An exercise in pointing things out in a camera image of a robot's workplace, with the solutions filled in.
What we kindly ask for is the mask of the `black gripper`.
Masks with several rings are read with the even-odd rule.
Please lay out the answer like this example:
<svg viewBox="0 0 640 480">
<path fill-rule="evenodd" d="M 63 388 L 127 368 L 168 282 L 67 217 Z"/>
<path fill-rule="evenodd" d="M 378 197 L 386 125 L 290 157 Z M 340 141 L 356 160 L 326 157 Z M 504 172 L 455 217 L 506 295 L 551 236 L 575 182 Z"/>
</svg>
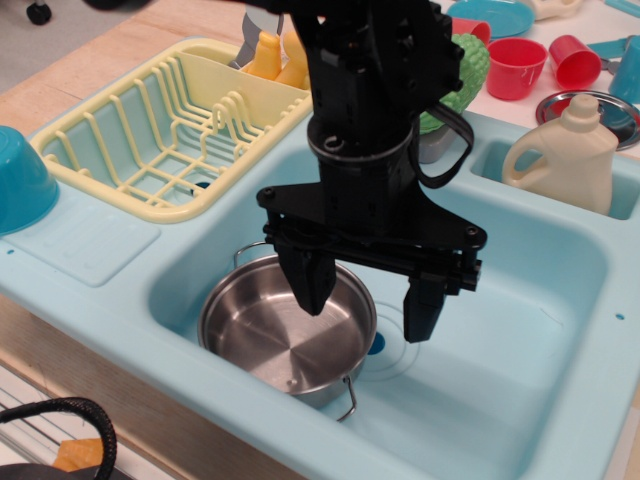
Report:
<svg viewBox="0 0 640 480">
<path fill-rule="evenodd" d="M 477 288 L 477 255 L 487 242 L 481 227 L 424 192 L 446 184 L 460 167 L 440 178 L 424 175 L 415 126 L 365 144 L 313 119 L 307 136 L 318 182 L 265 187 L 257 195 L 268 217 L 266 240 L 298 305 L 312 316 L 322 312 L 338 260 L 393 272 L 409 279 L 405 340 L 429 340 L 446 294 Z"/>
</svg>

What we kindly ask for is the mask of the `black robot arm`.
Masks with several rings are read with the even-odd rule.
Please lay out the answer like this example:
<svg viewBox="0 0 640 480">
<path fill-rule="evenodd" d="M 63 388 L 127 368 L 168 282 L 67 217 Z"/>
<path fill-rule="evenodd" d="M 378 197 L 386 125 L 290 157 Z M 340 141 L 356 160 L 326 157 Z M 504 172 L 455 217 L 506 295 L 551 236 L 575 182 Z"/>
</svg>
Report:
<svg viewBox="0 0 640 480">
<path fill-rule="evenodd" d="M 479 226 L 438 206 L 434 177 L 419 164 L 419 117 L 428 113 L 467 145 L 469 123 L 442 103 L 462 88 L 463 50 L 452 22 L 428 1 L 263 1 L 287 14 L 306 53 L 313 101 L 309 146 L 320 179 L 262 189 L 265 238 L 299 306 L 320 313 L 336 262 L 404 275 L 404 336 L 431 336 L 445 299 L 477 286 Z"/>
</svg>

